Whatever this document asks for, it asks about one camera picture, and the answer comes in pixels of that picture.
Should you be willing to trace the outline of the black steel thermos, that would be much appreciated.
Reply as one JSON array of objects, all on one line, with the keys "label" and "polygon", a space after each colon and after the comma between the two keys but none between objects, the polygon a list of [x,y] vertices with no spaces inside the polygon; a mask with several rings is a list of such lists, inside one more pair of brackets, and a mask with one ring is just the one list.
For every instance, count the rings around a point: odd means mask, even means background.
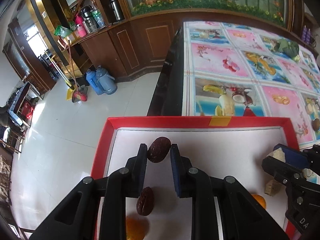
[{"label": "black steel thermos", "polygon": [[118,0],[109,0],[111,8],[114,12],[115,18],[117,22],[125,19],[123,11],[121,9],[120,3]]}]

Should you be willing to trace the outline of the red white tray box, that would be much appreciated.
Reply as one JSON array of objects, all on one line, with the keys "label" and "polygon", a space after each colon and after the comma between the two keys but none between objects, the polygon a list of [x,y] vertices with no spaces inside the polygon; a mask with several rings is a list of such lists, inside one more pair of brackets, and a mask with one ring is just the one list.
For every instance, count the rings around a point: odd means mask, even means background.
[{"label": "red white tray box", "polygon": [[[136,182],[136,159],[129,158],[125,167],[103,177],[110,155],[111,142],[120,128],[264,128],[280,127],[290,146],[297,146],[292,122],[288,118],[147,116],[109,118],[103,128],[92,176],[104,185],[104,205],[100,219],[100,239],[125,239],[125,200],[140,194]],[[222,232],[227,239],[287,239],[286,232],[233,177],[218,179],[196,168],[190,161],[188,185],[192,200],[192,239],[217,239]],[[216,210],[222,210],[222,229],[217,227]]]}]

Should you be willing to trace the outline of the pink bottle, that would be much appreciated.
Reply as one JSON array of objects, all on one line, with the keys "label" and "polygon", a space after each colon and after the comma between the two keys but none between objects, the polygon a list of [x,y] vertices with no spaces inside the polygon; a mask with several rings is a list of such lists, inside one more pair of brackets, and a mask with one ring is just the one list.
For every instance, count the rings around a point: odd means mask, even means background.
[{"label": "pink bottle", "polygon": [[82,17],[78,14],[75,16],[74,22],[76,24],[76,28],[80,37],[85,37],[87,35],[87,31],[84,27]]}]

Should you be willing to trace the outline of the gold black pillar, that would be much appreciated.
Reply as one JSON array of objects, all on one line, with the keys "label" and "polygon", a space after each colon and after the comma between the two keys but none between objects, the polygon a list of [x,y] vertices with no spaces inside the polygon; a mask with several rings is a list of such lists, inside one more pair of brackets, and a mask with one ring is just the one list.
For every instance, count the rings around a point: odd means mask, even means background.
[{"label": "gold black pillar", "polygon": [[59,44],[59,37],[54,35],[57,26],[69,27],[72,18],[66,0],[26,0],[32,19],[35,21],[44,41],[54,56],[54,60],[67,78],[71,78],[69,53]]}]

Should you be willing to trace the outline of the grey blue thermos flask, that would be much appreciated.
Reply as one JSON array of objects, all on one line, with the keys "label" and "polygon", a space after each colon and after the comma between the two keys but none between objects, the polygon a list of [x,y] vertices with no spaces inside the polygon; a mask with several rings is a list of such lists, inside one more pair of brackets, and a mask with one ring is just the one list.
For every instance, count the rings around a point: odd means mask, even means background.
[{"label": "grey blue thermos flask", "polygon": [[115,78],[112,77],[105,68],[98,66],[95,76],[105,94],[111,95],[117,91]]}]

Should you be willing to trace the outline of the orange tangerine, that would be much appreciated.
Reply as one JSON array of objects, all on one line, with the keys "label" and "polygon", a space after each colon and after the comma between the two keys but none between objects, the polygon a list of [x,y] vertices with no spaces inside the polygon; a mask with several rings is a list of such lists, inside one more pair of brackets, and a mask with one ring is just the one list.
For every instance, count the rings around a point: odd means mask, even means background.
[{"label": "orange tangerine", "polygon": [[143,240],[149,231],[149,221],[144,218],[126,217],[126,239]]},{"label": "orange tangerine", "polygon": [[266,200],[264,197],[258,194],[252,194],[252,197],[264,208],[266,209]]}]

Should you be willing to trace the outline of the dark red jujube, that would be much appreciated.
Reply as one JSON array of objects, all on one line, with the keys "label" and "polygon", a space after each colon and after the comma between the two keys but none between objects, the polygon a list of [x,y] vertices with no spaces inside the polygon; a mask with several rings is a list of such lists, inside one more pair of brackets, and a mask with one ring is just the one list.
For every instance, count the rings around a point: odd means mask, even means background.
[{"label": "dark red jujube", "polygon": [[171,148],[171,141],[166,137],[158,137],[148,148],[147,158],[152,163],[163,161]]},{"label": "dark red jujube", "polygon": [[136,210],[141,216],[148,216],[154,208],[155,197],[150,187],[145,187],[137,200]]}]

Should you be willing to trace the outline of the green plastic bag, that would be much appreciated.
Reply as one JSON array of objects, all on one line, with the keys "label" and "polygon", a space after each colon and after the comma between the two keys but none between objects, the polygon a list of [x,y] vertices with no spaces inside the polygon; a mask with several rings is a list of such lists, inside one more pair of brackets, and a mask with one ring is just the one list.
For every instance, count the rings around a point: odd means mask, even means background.
[{"label": "green plastic bag", "polygon": [[55,30],[54,30],[54,35],[55,36],[60,36],[61,38],[66,38],[67,36],[72,34],[72,30],[63,27],[61,25],[58,25]]}]

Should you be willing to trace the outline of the dark side table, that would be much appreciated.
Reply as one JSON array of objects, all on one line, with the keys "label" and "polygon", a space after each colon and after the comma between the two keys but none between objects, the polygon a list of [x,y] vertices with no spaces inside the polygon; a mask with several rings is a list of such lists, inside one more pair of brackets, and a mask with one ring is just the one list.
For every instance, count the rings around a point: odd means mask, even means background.
[{"label": "dark side table", "polygon": [[26,82],[16,93],[16,96],[14,97],[12,104],[10,105],[8,109],[8,113],[12,121],[15,123],[16,126],[25,126],[27,128],[30,128],[30,125],[25,121],[24,118],[22,118],[21,109],[23,106],[24,101],[27,99],[27,95],[29,92],[32,91],[34,95],[39,100],[43,100],[43,97],[40,95],[39,91],[35,88],[34,85],[32,85],[30,82]]}]

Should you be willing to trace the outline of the yellow broom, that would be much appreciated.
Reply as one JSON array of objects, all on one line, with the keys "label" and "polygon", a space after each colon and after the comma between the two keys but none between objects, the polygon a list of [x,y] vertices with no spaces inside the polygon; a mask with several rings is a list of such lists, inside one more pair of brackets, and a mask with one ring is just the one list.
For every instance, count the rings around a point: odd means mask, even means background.
[{"label": "yellow broom", "polygon": [[66,85],[68,86],[66,100],[71,100],[71,102],[75,103],[75,98],[74,98],[75,88],[74,88],[74,86],[67,79],[67,77],[65,76],[64,72],[60,69],[60,67],[57,65],[57,63],[53,60],[54,57],[53,56],[49,56],[49,54],[47,52],[45,52],[45,54],[48,57],[49,61],[54,66],[54,68],[57,70],[58,74],[62,77],[62,79],[65,81]]}]

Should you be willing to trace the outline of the brown round longan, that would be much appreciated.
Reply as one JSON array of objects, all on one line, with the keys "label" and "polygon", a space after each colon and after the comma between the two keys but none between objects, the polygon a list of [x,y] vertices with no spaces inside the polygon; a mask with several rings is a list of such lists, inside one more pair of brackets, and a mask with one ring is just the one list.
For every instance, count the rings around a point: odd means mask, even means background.
[{"label": "brown round longan", "polygon": [[311,122],[311,126],[312,126],[312,129],[317,132],[320,128],[320,120],[319,118],[315,118],[314,120],[312,120]]}]

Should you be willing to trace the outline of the purple bottles pair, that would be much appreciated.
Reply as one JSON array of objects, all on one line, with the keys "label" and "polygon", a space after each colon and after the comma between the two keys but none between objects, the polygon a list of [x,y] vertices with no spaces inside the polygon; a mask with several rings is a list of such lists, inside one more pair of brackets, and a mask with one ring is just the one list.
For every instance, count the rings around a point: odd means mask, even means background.
[{"label": "purple bottles pair", "polygon": [[305,25],[302,30],[301,40],[304,41],[306,44],[309,44],[310,39],[311,39],[311,30],[310,28],[307,28]]}]

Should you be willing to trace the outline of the colourful fruit print tablecloth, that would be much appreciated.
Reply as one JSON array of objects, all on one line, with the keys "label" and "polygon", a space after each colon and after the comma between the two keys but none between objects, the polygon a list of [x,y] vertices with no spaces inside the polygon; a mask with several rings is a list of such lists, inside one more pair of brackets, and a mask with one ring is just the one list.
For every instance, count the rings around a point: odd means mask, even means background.
[{"label": "colourful fruit print tablecloth", "polygon": [[182,114],[290,118],[300,148],[319,143],[319,67],[312,53],[274,51],[277,34],[234,23],[183,25]]}]

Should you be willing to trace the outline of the beige peeled fruit chunk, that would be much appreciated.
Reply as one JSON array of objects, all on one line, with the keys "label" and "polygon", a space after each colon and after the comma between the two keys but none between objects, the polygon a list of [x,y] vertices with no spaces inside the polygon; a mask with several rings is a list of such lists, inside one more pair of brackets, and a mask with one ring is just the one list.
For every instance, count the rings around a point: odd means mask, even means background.
[{"label": "beige peeled fruit chunk", "polygon": [[274,159],[277,159],[279,161],[282,161],[282,162],[286,162],[286,159],[285,159],[285,153],[284,151],[282,150],[282,148],[278,148],[274,151],[272,151],[269,156],[273,157]]}]

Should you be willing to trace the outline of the red dustpan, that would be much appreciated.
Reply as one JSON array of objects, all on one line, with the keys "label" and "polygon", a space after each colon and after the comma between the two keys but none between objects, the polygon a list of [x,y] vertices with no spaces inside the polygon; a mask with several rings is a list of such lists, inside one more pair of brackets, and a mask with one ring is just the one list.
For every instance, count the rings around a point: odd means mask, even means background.
[{"label": "red dustpan", "polygon": [[76,103],[79,101],[86,102],[87,101],[87,91],[88,88],[85,85],[82,85],[76,89],[72,94],[72,103]]}]

